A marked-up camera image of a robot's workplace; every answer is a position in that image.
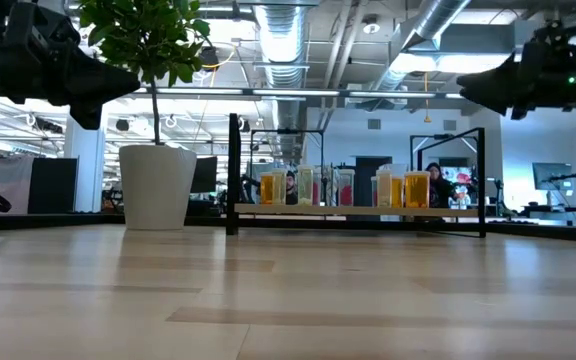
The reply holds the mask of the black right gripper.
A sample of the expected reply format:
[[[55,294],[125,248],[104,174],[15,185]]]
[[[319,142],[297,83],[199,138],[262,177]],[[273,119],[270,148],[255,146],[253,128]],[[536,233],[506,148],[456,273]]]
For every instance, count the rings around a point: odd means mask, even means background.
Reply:
[[[512,120],[524,119],[537,107],[563,111],[576,107],[573,95],[576,50],[569,44],[569,35],[562,24],[547,24],[536,30],[524,44],[520,62],[514,57],[512,52],[494,69],[459,76],[456,80],[461,87],[459,94],[500,115],[510,111]],[[515,80],[515,104],[512,104]]]

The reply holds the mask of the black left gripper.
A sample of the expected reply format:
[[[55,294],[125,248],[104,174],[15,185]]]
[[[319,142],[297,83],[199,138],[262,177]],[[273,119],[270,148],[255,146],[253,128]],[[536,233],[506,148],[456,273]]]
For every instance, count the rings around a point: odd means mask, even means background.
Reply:
[[[0,96],[17,104],[44,99],[71,105],[84,130],[101,127],[103,104],[141,87],[136,74],[87,56],[77,48],[0,47]]]

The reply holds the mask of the wooden shelf black metal legs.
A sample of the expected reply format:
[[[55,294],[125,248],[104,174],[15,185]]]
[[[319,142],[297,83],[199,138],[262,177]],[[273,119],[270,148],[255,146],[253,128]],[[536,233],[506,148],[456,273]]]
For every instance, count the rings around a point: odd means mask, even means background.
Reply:
[[[241,186],[241,133],[239,129],[239,116],[229,114],[228,135],[228,179],[227,179],[227,205],[225,230],[228,236],[238,234],[240,213],[235,205],[240,202]],[[468,232],[468,237],[485,238],[487,235],[485,218],[477,216],[476,223],[421,223],[421,222],[389,222],[377,221],[351,221],[334,222],[326,220],[279,220],[272,225],[269,220],[262,219],[254,223],[251,219],[244,221],[249,227],[320,229],[320,230],[372,230],[372,231],[416,231],[433,233]]]

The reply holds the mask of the white building pillar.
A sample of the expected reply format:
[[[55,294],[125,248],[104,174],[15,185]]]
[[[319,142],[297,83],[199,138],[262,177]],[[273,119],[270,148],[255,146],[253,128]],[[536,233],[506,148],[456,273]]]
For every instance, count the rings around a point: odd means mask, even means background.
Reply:
[[[64,157],[77,160],[74,210],[100,212],[104,174],[106,127],[85,130],[71,116],[67,117]]]

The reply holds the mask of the green leafy plant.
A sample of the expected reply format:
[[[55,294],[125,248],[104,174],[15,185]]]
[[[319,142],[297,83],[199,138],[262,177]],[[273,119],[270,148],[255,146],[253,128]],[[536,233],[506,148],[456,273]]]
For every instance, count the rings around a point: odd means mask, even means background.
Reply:
[[[80,25],[107,64],[126,69],[150,88],[154,143],[162,143],[157,82],[190,83],[202,68],[200,50],[210,25],[199,0],[81,0]]]

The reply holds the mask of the colourful display screen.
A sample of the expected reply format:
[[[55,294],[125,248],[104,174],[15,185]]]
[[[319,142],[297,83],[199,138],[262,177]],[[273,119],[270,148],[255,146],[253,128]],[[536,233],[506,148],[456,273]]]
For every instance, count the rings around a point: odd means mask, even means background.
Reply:
[[[443,179],[448,183],[450,202],[468,202],[476,192],[475,176],[470,167],[443,167]]]

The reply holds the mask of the black office monitor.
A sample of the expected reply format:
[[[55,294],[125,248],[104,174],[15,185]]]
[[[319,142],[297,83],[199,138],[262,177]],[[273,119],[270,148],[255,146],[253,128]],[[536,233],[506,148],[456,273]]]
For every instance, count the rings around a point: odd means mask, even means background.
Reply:
[[[217,157],[200,158],[196,161],[191,193],[210,193],[216,191]]]
[[[532,164],[534,187],[544,191],[573,190],[574,185],[568,175],[572,174],[572,165],[567,163]]]

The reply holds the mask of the black partition panel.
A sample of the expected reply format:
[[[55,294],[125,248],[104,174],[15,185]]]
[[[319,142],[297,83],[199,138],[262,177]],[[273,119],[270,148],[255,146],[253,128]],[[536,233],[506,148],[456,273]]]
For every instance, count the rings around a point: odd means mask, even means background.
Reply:
[[[29,190],[29,214],[65,214],[74,209],[78,160],[35,158]]]

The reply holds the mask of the white plant pot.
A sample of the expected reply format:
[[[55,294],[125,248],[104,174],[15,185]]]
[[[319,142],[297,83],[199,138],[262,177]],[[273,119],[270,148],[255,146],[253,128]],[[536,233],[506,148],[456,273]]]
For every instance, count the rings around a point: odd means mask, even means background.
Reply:
[[[125,224],[129,230],[184,227],[197,154],[166,145],[119,149]]]

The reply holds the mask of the black hanging ceiling device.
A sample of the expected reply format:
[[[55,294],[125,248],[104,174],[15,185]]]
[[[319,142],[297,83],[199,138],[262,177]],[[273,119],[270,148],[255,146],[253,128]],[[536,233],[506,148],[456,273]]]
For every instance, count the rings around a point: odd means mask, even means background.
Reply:
[[[199,54],[199,59],[203,69],[214,69],[219,65],[219,59],[214,47],[204,47]]]

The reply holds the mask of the long ceiling light strip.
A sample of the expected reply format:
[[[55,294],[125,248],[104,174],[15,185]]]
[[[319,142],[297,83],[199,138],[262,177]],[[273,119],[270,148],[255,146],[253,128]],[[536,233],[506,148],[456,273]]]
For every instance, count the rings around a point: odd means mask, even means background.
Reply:
[[[449,92],[410,92],[410,91],[351,91],[351,90],[317,90],[317,89],[283,89],[283,88],[219,88],[219,87],[176,87],[163,88],[157,95],[169,98],[357,98],[357,99],[423,99],[423,100],[464,100],[458,93]]]

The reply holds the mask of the silver ventilation duct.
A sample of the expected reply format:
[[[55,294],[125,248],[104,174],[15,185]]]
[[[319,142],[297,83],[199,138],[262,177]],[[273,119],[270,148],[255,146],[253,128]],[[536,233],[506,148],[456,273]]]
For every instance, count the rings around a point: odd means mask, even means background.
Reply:
[[[259,44],[263,62],[278,64],[264,69],[267,87],[290,90],[304,86],[306,69],[305,7],[289,5],[259,5],[253,8],[259,24]],[[277,130],[303,130],[305,104],[297,100],[273,100],[272,116]],[[277,135],[276,148],[284,162],[299,162],[303,134]]]
[[[394,28],[389,43],[390,63],[365,90],[392,92],[397,90],[410,74],[436,71],[437,57],[415,55],[409,50],[417,45],[438,50],[441,35],[464,10],[471,0],[423,0],[418,13]]]

